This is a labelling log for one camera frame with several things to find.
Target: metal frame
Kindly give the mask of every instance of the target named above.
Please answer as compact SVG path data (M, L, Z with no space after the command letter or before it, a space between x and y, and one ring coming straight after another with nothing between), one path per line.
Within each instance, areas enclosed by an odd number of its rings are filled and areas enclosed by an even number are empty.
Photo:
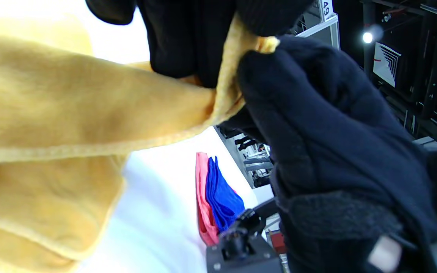
M296 35L296 37L309 37L326 28L330 28L330 35L333 47L335 47L336 49L340 49L340 32L338 30L337 14L333 14L329 19L326 19L325 21L322 20L321 23L303 31L302 33L299 33L298 35Z

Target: gloved hand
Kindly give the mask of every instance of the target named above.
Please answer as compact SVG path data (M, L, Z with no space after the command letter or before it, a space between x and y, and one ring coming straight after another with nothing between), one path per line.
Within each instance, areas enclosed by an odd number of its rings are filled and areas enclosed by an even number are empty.
M427 152L350 57L313 39L284 37L273 54L247 53L238 79L271 146L293 272L379 272L369 253L380 236L400 233L425 250L435 270Z
M139 8L148 31L151 67L173 78L196 74L215 88L235 12L256 35L285 33L312 0L86 0L102 21L129 24Z

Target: black metal bracket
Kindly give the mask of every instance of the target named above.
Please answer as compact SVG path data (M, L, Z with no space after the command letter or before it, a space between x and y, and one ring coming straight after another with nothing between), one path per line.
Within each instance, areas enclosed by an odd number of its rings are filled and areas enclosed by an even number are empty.
M207 272L283 272L278 254L261 237L266 219L277 212L275 198L244 211L227 231L220 234L217 245L207 247Z

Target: folded towel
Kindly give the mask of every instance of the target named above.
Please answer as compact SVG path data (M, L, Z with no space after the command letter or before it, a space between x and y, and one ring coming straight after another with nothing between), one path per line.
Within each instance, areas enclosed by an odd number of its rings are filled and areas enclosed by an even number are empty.
M244 201L230 188L219 169L219 161L215 157L208 159L208 175L206 185L207 201L212 207L218 230L227 230L237 217L244 212Z
M123 191L127 154L234 115L244 105L234 81L240 57L277 43L236 16L211 90L145 71L149 64L92 57L73 16L0 19L0 271L75 269Z
M219 229L206 199L208 156L204 152L196 154L196 204L198 209L198 228L200 237L206 245L219 243Z

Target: white tabletop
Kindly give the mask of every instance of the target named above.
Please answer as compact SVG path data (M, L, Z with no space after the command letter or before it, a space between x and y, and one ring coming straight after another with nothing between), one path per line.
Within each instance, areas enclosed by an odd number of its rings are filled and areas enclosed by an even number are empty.
M124 176L128 188L97 252L79 273L204 273L198 233L196 152L218 157L225 180L245 207L257 199L214 128L174 145L134 152Z

